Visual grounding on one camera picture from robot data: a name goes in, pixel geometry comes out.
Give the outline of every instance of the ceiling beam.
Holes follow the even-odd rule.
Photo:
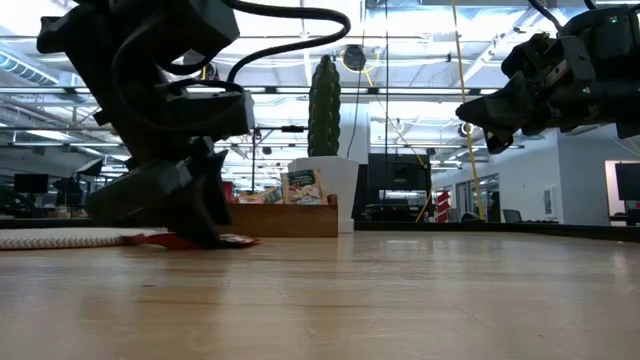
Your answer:
[[[504,46],[507,46],[514,38],[518,35],[519,29],[528,28],[532,25],[533,21],[538,17],[538,11],[534,8],[529,8],[525,11],[513,24],[510,25],[510,29],[500,36],[496,36],[493,42],[489,43],[484,51],[473,61],[471,66],[467,67],[464,70],[462,75],[462,79],[466,83],[480,71],[483,67],[485,67],[491,59],[493,59],[494,55],[500,51]],[[458,78],[456,81],[452,81],[449,84],[449,87],[460,87],[461,79]]]

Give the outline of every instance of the white planter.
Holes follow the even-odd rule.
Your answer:
[[[358,182],[357,161],[339,156],[318,156],[293,160],[289,171],[320,169],[327,194],[338,195],[338,232],[353,232],[353,200]]]

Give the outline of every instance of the gray wall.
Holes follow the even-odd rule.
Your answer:
[[[604,162],[640,158],[616,144],[611,137],[633,149],[628,140],[617,139],[615,126],[611,125],[579,136],[559,136],[562,207],[566,224],[610,224]]]
[[[489,163],[477,164],[478,177],[498,174],[502,209],[520,211],[524,220],[550,220],[544,213],[544,190],[556,187],[554,220],[563,221],[558,161],[558,132],[548,130],[543,140],[527,141],[525,149],[507,150],[490,157]],[[434,187],[454,185],[472,179],[470,166],[447,171],[433,178]]]

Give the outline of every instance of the rope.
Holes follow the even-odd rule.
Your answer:
[[[116,228],[19,229],[0,231],[0,250],[71,249],[125,245],[123,237],[155,231]]]
[[[453,11],[453,25],[456,29],[456,50],[458,51],[458,74],[460,75],[460,87],[462,89],[462,103],[467,102],[466,90],[464,87],[464,73],[462,72],[462,52],[460,51],[460,35],[458,34],[458,13],[456,11],[456,0],[451,0],[451,10]],[[476,159],[473,154],[473,141],[471,140],[471,127],[469,123],[464,126],[467,133],[467,148],[469,149],[469,161],[471,162],[471,172],[473,174],[473,182],[476,186],[476,199],[478,201],[478,216],[484,220],[484,206],[482,204],[482,195],[480,194],[480,182],[478,181],[478,172],[476,170]]]

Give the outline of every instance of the wooden table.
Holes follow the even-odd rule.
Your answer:
[[[640,245],[358,233],[0,253],[0,359],[638,359]]]

